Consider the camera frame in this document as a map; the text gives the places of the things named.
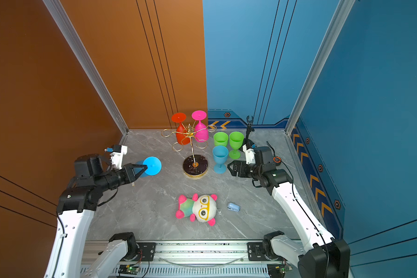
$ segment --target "panda plush toy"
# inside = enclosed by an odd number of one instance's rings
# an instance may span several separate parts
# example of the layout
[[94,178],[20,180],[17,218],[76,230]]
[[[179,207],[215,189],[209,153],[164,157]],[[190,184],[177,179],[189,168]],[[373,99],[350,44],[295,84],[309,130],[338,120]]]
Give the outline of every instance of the panda plush toy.
[[201,197],[194,194],[191,199],[181,195],[178,199],[179,208],[176,212],[176,218],[190,217],[191,222],[197,219],[199,222],[207,222],[210,226],[213,226],[216,223],[217,198],[215,194],[202,195]]

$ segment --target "black line stripe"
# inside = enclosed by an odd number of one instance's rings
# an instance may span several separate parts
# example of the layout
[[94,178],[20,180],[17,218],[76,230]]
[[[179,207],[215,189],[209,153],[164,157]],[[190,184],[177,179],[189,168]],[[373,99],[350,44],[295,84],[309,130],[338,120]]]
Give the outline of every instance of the black line stripe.
[[352,244],[352,243],[355,243],[355,242],[359,242],[359,241],[361,241],[361,240],[363,240],[363,239],[367,239],[367,238],[369,238],[369,237],[373,237],[373,236],[376,236],[376,235],[378,235],[378,234],[382,234],[382,233],[387,232],[387,231],[390,231],[390,230],[394,230],[394,229],[396,229],[396,228],[399,228],[399,227],[404,226],[404,225],[411,224],[411,223],[416,222],[416,221],[417,221],[417,219],[412,220],[412,221],[409,221],[409,222],[406,222],[405,224],[401,224],[401,225],[395,226],[395,227],[393,227],[393,228],[390,228],[390,229],[387,229],[387,230],[384,230],[384,231],[378,232],[378,233],[376,233],[376,234],[373,234],[373,235],[370,235],[370,236],[367,236],[367,237],[364,237],[364,238],[360,238],[359,240],[356,240],[356,241],[351,242],[351,243],[349,243],[349,244]]
[[46,211],[46,210],[44,210],[44,209],[42,209],[42,208],[39,208],[39,207],[37,207],[37,206],[35,206],[35,205],[33,205],[33,204],[30,204],[30,203],[28,203],[28,202],[25,202],[25,201],[23,201],[22,199],[19,199],[19,198],[15,197],[15,196],[12,196],[11,194],[8,194],[8,193],[6,193],[6,192],[4,192],[4,191],[1,191],[1,190],[0,190],[0,192],[1,192],[1,193],[3,193],[3,194],[8,195],[8,196],[10,196],[10,197],[13,197],[13,198],[15,198],[15,199],[17,199],[17,200],[19,200],[19,201],[21,201],[21,202],[25,203],[25,204],[28,204],[28,205],[30,205],[30,206],[32,206],[32,207],[34,207],[34,208],[36,208],[36,209],[40,209],[41,211],[44,211],[44,212],[46,212],[47,214],[50,214],[50,215],[52,215],[52,216],[57,217],[57,215],[52,214],[52,213],[50,213],[50,212],[48,212],[48,211]]
[[152,28],[152,32],[153,32],[153,38],[154,38],[154,43],[155,43],[155,45],[156,45],[157,56],[159,57],[159,64],[161,65],[162,76],[164,77],[164,83],[165,83],[165,89],[167,90],[168,102],[170,103],[170,108],[172,109],[172,114],[174,114],[174,112],[173,112],[172,100],[170,99],[170,93],[168,92],[167,81],[165,80],[164,68],[162,67],[162,60],[161,60],[161,56],[159,55],[159,48],[157,47],[156,35],[154,34],[153,23],[152,23],[152,19],[151,19],[151,17],[150,17],[150,11],[148,10],[147,0],[145,0],[145,6],[147,6],[147,14],[148,14],[148,19],[150,19],[150,26],[151,26],[151,28]]
[[395,245],[395,244],[398,244],[398,243],[408,242],[408,241],[414,240],[414,239],[417,239],[417,237],[413,237],[413,238],[410,238],[410,239],[402,240],[400,242],[395,242],[395,243],[387,244],[387,245],[384,245],[384,246],[372,248],[372,249],[369,249],[369,250],[366,250],[366,251],[361,251],[361,252],[358,252],[358,253],[355,253],[355,254],[351,254],[351,256],[358,255],[358,254],[361,254],[361,253],[366,253],[366,252],[373,251],[373,250],[380,249],[380,248],[384,248],[384,247],[388,247],[388,246]]
[[161,33],[161,40],[162,40],[162,46],[163,46],[163,48],[164,48],[165,61],[167,62],[168,76],[170,76],[170,83],[172,84],[173,98],[175,99],[176,110],[179,112],[179,109],[178,109],[178,104],[176,103],[175,90],[174,90],[174,88],[173,88],[172,75],[171,75],[171,73],[170,73],[170,66],[168,65],[167,52],[165,51],[164,38],[162,37],[161,24],[159,23],[159,16],[157,15],[157,10],[156,10],[156,2],[153,0],[153,3],[154,3],[154,9],[155,9],[155,11],[156,11],[157,24],[159,25],[159,32]]
[[272,74],[273,62],[274,62],[274,60],[275,60],[275,54],[277,53],[277,49],[278,49],[278,42],[280,41],[281,30],[283,29],[284,19],[285,19],[285,17],[286,17],[286,11],[287,11],[287,6],[288,6],[288,5],[289,5],[289,0],[287,1],[287,4],[286,4],[286,9],[284,10],[283,21],[281,22],[280,33],[278,34],[277,46],[275,47],[275,52],[273,52],[272,64],[270,65],[270,71],[269,71],[269,75],[268,75],[268,77],[267,77],[267,83],[266,83],[265,90],[264,90],[263,102],[261,103],[261,108],[260,108],[260,113],[259,113],[259,115],[258,115],[258,121],[257,121],[257,123],[260,121],[260,117],[261,117],[261,110],[262,110],[262,108],[263,108],[264,99],[265,99],[265,93],[266,93],[266,91],[267,91],[267,86],[269,85],[270,75]]
[[262,120],[261,124],[264,123],[265,114],[267,112],[267,107],[269,105],[270,96],[272,95],[273,85],[275,84],[275,79],[277,78],[278,68],[280,66],[281,57],[283,56],[284,46],[286,45],[286,40],[287,40],[287,34],[289,34],[290,24],[292,23],[292,18],[294,17],[294,12],[295,12],[295,7],[297,6],[297,1],[298,0],[295,0],[294,10],[292,11],[292,16],[290,17],[289,26],[288,26],[287,32],[286,32],[286,38],[284,39],[283,49],[281,50],[280,60],[278,61],[277,71],[275,72],[275,77],[273,78],[272,88],[270,89],[269,99],[267,99],[267,105],[265,106],[264,116],[263,116],[263,120]]
[[278,7],[279,6],[280,6],[280,0],[278,0],[277,11],[275,12],[275,19],[273,20],[272,32],[270,33],[269,46],[267,47],[267,54],[265,56],[263,74],[261,76],[260,88],[258,89],[258,96],[256,97],[256,104],[255,104],[255,111],[253,112],[253,118],[255,118],[256,108],[258,107],[258,100],[260,98],[261,85],[263,83],[263,78],[264,78],[265,64],[267,63],[267,56],[269,55],[270,42],[272,41],[273,29],[275,28],[275,21],[277,20],[277,14],[278,14]]
[[157,83],[159,84],[159,89],[161,90],[161,94],[162,94],[162,100],[164,101],[165,111],[167,112],[168,123],[170,124],[170,128],[172,128],[172,123],[170,122],[170,116],[168,115],[167,105],[165,104],[164,93],[162,92],[161,83],[159,82],[159,76],[157,75],[156,65],[154,64],[152,49],[150,48],[150,42],[148,42],[147,31],[145,30],[144,20],[142,19],[142,15],[140,14],[139,3],[137,2],[137,0],[136,0],[136,5],[137,5],[137,9],[139,11],[139,16],[140,16],[140,21],[142,22],[142,27],[144,28],[145,39],[147,39],[148,48],[150,49],[150,55],[152,57],[154,71],[156,72]]
[[25,215],[25,214],[21,214],[20,212],[16,212],[15,210],[12,210],[12,209],[10,209],[10,208],[5,208],[4,206],[1,206],[1,205],[0,205],[0,207],[1,207],[1,208],[3,208],[3,209],[7,209],[7,210],[9,210],[9,211],[12,211],[12,212],[14,212],[14,213],[16,213],[16,214],[20,214],[20,215],[22,215],[22,216],[24,216],[24,217],[28,217],[29,219],[36,220],[37,222],[40,222],[40,223],[46,224],[46,225],[51,226],[51,227],[53,227],[53,228],[57,228],[56,226],[53,226],[53,225],[51,225],[51,224],[48,224],[48,223],[45,223],[45,222],[43,222],[43,221],[37,220],[37,219],[35,219],[35,218],[32,218],[31,216],[28,216],[28,215]]
[[9,182],[11,182],[13,185],[20,187],[20,188],[21,188],[21,189],[23,189],[24,191],[27,191],[27,192],[31,193],[32,195],[37,196],[37,197],[39,197],[40,199],[43,199],[43,200],[45,200],[46,202],[48,202],[48,203],[50,203],[50,204],[52,204],[52,205],[57,206],[55,203],[52,203],[52,202],[48,201],[47,199],[45,199],[45,198],[43,198],[43,197],[40,197],[39,195],[35,194],[34,192],[31,192],[31,191],[27,190],[26,188],[24,188],[24,187],[22,187],[22,186],[19,186],[19,185],[18,185],[18,184],[16,184],[15,182],[12,182],[12,181],[8,180],[7,178],[5,178],[5,177],[3,177],[3,176],[1,176],[1,175],[0,175],[0,177],[1,177],[2,179],[4,179],[5,181],[9,181]]
[[401,257],[395,257],[395,258],[390,258],[390,259],[379,260],[379,261],[375,261],[375,262],[361,263],[359,265],[351,265],[350,267],[360,266],[360,265],[369,265],[369,264],[376,263],[376,262],[392,261],[392,260],[396,260],[396,259],[402,259],[402,258],[413,257],[413,256],[417,256],[417,253],[416,254],[411,254],[411,255],[406,255],[406,256],[401,256]]

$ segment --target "blue wall panel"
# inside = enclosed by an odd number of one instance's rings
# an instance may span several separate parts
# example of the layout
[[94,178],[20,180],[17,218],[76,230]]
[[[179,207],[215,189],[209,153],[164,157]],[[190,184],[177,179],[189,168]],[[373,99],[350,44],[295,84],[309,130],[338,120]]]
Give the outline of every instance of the blue wall panel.
[[[417,219],[417,1],[355,2],[301,118],[343,198],[347,242]],[[416,236],[414,222],[351,252]],[[417,240],[352,256],[351,265],[413,253]],[[353,270],[403,277],[388,270],[402,262],[417,272],[417,256]]]
[[260,125],[287,117],[337,3],[204,0],[208,109],[255,114]]

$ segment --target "metal base plate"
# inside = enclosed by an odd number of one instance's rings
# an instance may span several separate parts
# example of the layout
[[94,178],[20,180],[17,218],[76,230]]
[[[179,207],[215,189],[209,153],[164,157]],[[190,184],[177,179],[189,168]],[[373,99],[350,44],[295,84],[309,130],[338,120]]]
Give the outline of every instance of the metal base plate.
[[142,262],[152,262],[154,259],[154,253],[156,250],[156,242],[138,242],[139,254],[135,256],[131,261],[137,262],[140,260],[140,252],[142,253]]
[[276,260],[270,260],[264,253],[262,242],[247,242],[247,252],[249,253],[249,261],[282,261],[283,258],[278,257]]

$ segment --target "orange wall panel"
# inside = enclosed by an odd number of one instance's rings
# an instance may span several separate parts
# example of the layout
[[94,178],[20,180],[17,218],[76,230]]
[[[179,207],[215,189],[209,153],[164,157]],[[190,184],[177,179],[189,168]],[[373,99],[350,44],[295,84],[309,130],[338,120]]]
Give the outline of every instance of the orange wall panel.
[[61,3],[129,128],[207,111],[202,1]]
[[2,178],[0,190],[48,212],[0,192],[0,277],[44,275],[74,160],[120,137],[43,1],[0,1],[0,175],[47,201]]

